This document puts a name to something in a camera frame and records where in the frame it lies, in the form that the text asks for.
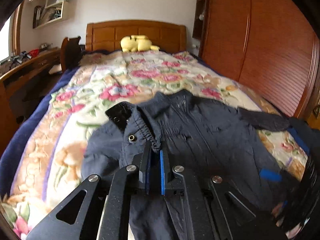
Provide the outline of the dark navy jacket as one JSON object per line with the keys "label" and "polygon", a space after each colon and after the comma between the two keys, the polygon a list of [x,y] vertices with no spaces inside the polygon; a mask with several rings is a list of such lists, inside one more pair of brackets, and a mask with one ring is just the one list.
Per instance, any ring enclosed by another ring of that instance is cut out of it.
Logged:
{"label": "dark navy jacket", "polygon": [[226,177],[247,200],[264,211],[282,202],[289,181],[270,181],[260,172],[283,176],[275,158],[261,142],[256,124],[279,131],[286,122],[277,115],[233,108],[217,100],[199,98],[187,90],[157,93],[138,105],[119,102],[106,111],[108,122],[91,135],[81,165],[81,176],[106,177],[130,165],[150,142],[154,152],[166,146],[179,165],[201,177]]}

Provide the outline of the floral bed blanket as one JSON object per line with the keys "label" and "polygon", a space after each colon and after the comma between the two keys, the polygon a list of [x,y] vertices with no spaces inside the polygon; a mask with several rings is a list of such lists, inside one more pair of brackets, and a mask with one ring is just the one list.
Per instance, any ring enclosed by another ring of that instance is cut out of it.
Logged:
{"label": "floral bed blanket", "polygon": [[[123,101],[138,105],[159,92],[171,95],[181,90],[229,107],[277,115],[286,122],[284,129],[274,131],[264,129],[260,117],[250,116],[261,142],[285,172],[281,176],[263,170],[261,178],[286,178],[289,190],[272,211],[248,201],[270,216],[286,239],[303,228],[304,218],[296,215],[291,198],[299,188],[308,156],[289,133],[288,118],[262,96],[217,74],[188,52],[95,52],[82,56],[78,67],[69,83],[51,94],[48,110],[24,148],[10,194],[1,198],[2,239],[27,239],[86,179],[81,176],[81,165],[88,141],[108,122],[109,108]],[[160,150],[167,150],[170,160],[179,165],[166,146]],[[186,239],[179,196],[161,194],[159,152],[151,151],[144,189],[131,196],[127,239]],[[220,177],[232,187],[226,177]]]}

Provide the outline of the wooden desk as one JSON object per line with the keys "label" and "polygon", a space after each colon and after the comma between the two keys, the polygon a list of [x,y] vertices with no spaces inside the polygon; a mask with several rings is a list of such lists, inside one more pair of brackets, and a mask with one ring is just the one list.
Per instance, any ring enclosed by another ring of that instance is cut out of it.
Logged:
{"label": "wooden desk", "polygon": [[53,48],[25,61],[1,76],[1,153],[19,128],[9,99],[33,77],[60,63],[60,49]]}

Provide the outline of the wooden chair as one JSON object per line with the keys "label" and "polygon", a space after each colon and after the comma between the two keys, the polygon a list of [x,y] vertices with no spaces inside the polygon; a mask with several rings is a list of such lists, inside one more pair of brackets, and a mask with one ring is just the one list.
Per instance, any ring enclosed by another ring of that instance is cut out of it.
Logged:
{"label": "wooden chair", "polygon": [[60,64],[62,72],[76,68],[82,58],[82,49],[79,44],[80,36],[64,38],[60,50]]}

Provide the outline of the yellow plush toy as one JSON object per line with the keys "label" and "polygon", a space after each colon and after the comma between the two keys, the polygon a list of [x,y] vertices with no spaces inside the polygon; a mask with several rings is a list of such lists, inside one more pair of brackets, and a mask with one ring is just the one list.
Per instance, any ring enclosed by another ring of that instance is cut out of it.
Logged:
{"label": "yellow plush toy", "polygon": [[120,46],[123,52],[160,50],[160,48],[153,45],[151,40],[149,40],[149,38],[145,35],[125,36],[121,39]]}

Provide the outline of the wooden bed headboard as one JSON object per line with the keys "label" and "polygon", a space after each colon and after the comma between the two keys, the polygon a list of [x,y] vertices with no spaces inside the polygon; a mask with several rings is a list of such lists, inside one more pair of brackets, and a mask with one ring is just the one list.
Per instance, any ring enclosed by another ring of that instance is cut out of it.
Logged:
{"label": "wooden bed headboard", "polygon": [[89,23],[86,28],[86,50],[115,51],[121,48],[125,36],[145,35],[152,44],[167,53],[187,49],[187,34],[184,25],[150,20],[118,20]]}

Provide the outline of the wooden louvered wardrobe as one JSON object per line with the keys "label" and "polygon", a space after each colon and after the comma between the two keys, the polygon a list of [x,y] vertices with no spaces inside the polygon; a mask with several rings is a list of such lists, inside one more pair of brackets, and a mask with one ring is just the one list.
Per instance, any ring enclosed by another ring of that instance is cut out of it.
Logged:
{"label": "wooden louvered wardrobe", "polygon": [[288,116],[312,109],[319,38],[292,0],[207,0],[199,55]]}

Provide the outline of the window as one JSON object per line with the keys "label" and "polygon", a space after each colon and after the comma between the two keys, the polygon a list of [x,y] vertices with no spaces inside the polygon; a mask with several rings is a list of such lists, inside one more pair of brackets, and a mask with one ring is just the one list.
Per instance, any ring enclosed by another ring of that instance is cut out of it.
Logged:
{"label": "window", "polygon": [[10,34],[10,20],[9,18],[3,25],[0,32],[0,60],[3,61],[9,57],[9,34]]}

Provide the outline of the white wall shelf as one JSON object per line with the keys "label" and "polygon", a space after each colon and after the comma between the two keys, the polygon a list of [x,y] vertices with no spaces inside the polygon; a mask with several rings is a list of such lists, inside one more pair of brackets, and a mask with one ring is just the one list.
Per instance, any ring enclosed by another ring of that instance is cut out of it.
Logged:
{"label": "white wall shelf", "polygon": [[34,7],[33,29],[67,19],[69,0],[28,0],[37,2]]}

